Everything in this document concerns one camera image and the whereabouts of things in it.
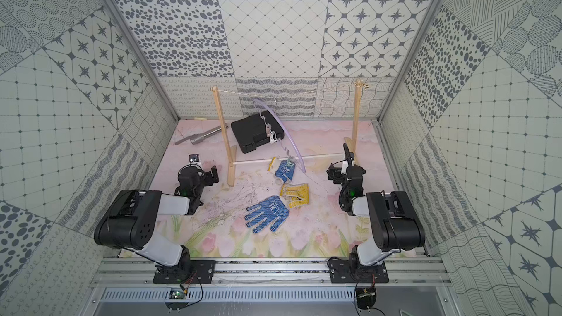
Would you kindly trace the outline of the white clothes peg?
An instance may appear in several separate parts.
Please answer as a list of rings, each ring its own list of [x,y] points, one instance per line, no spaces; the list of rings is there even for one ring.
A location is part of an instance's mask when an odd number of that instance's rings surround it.
[[[269,143],[273,144],[277,142],[276,132],[272,129],[270,124],[266,125],[266,135],[269,137]]]

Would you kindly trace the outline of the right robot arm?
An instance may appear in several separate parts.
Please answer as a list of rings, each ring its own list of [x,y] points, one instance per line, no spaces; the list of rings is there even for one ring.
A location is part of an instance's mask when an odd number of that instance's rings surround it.
[[[326,172],[328,180],[341,186],[340,209],[350,216],[369,219],[371,237],[352,249],[348,258],[352,268],[379,267],[395,253],[425,245],[424,228],[406,192],[365,193],[366,170],[358,165],[331,164]]]

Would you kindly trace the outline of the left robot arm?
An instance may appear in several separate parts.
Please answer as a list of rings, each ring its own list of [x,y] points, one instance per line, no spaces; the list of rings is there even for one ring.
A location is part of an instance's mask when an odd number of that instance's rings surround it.
[[[193,216],[203,205],[205,187],[219,182],[217,167],[204,171],[199,163],[178,172],[174,194],[159,190],[122,190],[95,228],[95,243],[117,250],[130,250],[156,264],[155,283],[183,282],[195,273],[189,250],[156,232],[159,216]]]

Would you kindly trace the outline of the blue dotted glove with logo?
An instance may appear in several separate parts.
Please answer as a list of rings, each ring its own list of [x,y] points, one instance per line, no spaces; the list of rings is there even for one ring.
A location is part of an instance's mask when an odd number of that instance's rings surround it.
[[[282,160],[279,167],[275,171],[275,178],[281,184],[287,184],[294,177],[296,164],[290,160]]]

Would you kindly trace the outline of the yellow dotted work glove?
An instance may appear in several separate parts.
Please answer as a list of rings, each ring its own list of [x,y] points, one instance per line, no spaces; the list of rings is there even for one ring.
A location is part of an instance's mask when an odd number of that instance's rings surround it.
[[[280,195],[288,201],[288,208],[290,209],[307,205],[310,201],[308,184],[284,184],[281,187]]]

